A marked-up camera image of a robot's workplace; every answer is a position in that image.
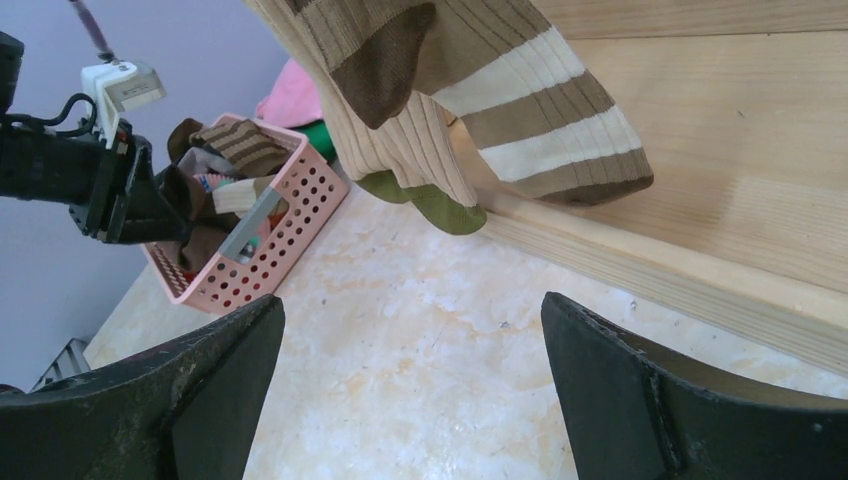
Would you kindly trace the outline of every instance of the pink plastic basket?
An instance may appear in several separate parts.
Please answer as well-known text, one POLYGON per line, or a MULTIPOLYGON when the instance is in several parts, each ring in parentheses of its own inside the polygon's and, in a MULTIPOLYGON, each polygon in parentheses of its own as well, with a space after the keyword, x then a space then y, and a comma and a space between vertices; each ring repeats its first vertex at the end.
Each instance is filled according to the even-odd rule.
MULTIPOLYGON (((215 125, 243 119, 225 113, 215 125)), ((225 315, 261 295, 273 293, 349 191, 305 135, 261 120, 253 122, 294 153, 194 280, 189 283, 179 267, 154 244, 142 246, 174 304, 225 315), (280 198, 289 203, 285 216, 251 258, 242 257, 242 248, 256 235, 280 198)))

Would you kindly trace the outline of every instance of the pink cloth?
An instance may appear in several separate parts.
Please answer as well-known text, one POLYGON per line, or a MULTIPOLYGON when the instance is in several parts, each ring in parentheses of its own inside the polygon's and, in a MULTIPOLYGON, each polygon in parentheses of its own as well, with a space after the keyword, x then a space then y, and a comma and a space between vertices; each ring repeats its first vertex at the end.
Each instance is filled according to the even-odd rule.
POLYGON ((283 66, 271 94, 257 105, 256 116, 283 128, 300 127, 324 118, 315 84, 293 58, 283 66))

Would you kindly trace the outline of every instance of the wall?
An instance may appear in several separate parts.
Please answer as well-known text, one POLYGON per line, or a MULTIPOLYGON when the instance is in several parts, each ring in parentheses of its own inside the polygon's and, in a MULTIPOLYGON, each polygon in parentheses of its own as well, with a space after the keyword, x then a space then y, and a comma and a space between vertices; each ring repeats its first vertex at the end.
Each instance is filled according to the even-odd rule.
MULTIPOLYGON (((156 68, 168 97, 125 116, 164 145, 187 116, 252 115, 286 53, 238 0, 88 0, 116 54, 156 68)), ((11 112, 55 116, 98 63, 73 8, 61 0, 2 0, 0 30, 26 44, 11 112)), ((75 110, 74 122, 82 114, 75 110)), ((137 246, 83 238, 67 208, 0 198, 0 383, 29 390, 71 337, 90 338, 141 272, 137 246)))

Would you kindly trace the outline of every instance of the table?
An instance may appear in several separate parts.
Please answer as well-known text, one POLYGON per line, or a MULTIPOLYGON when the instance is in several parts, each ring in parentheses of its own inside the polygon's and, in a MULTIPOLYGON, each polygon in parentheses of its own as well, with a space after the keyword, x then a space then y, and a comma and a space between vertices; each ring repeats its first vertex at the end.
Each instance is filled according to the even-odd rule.
MULTIPOLYGON (((848 399, 844 377, 354 187, 277 290, 286 331, 244 478, 576 479, 546 291, 719 368, 848 399)), ((148 267, 85 356, 100 367, 211 320, 171 305, 148 267)))

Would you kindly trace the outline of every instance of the basket handle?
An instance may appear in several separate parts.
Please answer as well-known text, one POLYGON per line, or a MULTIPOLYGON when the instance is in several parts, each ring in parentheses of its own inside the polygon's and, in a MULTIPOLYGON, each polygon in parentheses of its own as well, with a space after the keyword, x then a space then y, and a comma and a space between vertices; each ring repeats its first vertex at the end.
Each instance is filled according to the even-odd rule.
POLYGON ((218 248, 218 253, 222 257, 236 260, 241 249, 256 235, 259 226, 271 215, 282 198, 283 196, 277 190, 270 187, 266 188, 256 199, 256 203, 247 211, 247 214, 242 217, 236 228, 227 236, 221 247, 218 248))

